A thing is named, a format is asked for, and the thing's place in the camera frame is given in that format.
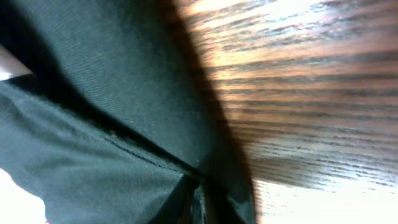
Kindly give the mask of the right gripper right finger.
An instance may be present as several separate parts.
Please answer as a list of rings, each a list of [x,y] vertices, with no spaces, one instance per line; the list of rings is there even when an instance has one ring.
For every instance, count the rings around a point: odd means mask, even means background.
[[[211,182],[203,183],[205,204],[205,223],[209,224],[244,224],[239,214],[240,206],[246,196],[239,190],[225,190]]]

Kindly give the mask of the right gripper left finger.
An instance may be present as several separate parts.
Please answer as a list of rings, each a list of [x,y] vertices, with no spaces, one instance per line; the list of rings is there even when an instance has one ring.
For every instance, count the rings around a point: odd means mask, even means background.
[[[196,181],[183,176],[149,224],[192,224]]]

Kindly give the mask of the black t-shirt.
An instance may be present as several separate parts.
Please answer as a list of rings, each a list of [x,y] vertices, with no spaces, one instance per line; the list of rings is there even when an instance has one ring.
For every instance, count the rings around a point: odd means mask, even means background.
[[[51,223],[149,223],[183,176],[246,196],[251,180],[202,100],[158,1],[1,2],[1,168]]]

